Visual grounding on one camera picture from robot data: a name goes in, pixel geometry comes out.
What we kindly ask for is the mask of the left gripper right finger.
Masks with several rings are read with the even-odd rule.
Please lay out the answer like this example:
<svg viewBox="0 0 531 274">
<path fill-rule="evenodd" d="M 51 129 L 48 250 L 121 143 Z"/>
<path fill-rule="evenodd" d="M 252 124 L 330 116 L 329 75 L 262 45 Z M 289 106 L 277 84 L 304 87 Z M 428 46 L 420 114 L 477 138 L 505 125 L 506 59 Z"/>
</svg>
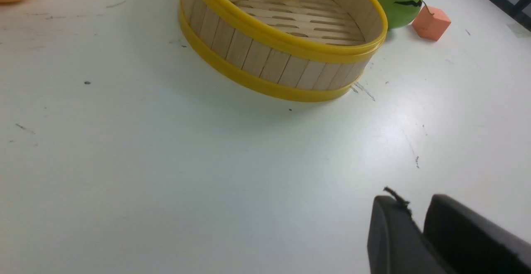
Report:
<svg viewBox="0 0 531 274">
<path fill-rule="evenodd" d="M 423 235 L 458 274 L 529 274 L 531 246 L 459 201 L 436 194 Z"/>
</svg>

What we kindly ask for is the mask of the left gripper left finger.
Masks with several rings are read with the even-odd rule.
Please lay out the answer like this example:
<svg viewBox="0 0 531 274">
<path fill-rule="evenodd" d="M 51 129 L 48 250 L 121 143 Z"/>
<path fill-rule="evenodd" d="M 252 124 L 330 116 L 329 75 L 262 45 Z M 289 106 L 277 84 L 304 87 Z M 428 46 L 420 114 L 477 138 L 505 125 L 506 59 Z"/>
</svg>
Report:
<svg viewBox="0 0 531 274">
<path fill-rule="evenodd" d="M 372 274 L 449 274 L 448 266 L 412 217 L 409 201 L 385 187 L 389 195 L 373 200 L 367 252 Z"/>
</svg>

